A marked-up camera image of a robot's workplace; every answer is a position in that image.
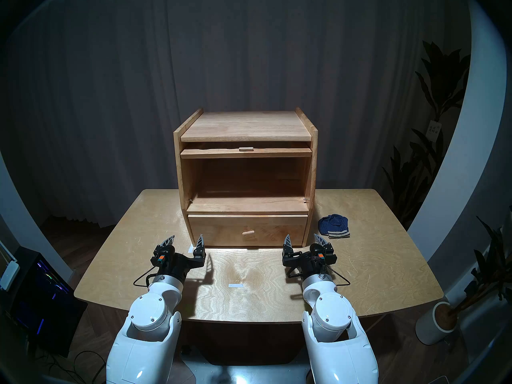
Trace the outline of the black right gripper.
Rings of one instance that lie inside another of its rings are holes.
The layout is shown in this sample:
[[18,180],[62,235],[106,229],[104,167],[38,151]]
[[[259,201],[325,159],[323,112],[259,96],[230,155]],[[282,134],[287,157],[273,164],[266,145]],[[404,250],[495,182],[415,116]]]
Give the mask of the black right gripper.
[[317,244],[311,244],[307,252],[295,252],[291,245],[290,235],[284,239],[282,263],[289,268],[287,278],[307,279],[314,274],[326,274],[327,266],[336,263],[336,255],[332,244],[326,242],[322,236],[314,233]]

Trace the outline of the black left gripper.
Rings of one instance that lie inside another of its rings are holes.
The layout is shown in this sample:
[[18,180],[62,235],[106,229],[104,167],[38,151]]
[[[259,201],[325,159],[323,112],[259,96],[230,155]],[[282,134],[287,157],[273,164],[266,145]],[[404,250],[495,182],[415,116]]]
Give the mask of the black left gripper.
[[172,246],[174,238],[175,236],[172,235],[156,246],[151,264],[158,268],[158,272],[152,273],[151,278],[168,275],[184,284],[191,269],[203,267],[205,264],[206,252],[203,234],[200,234],[197,240],[196,247],[193,250],[193,258],[175,252],[175,248]]

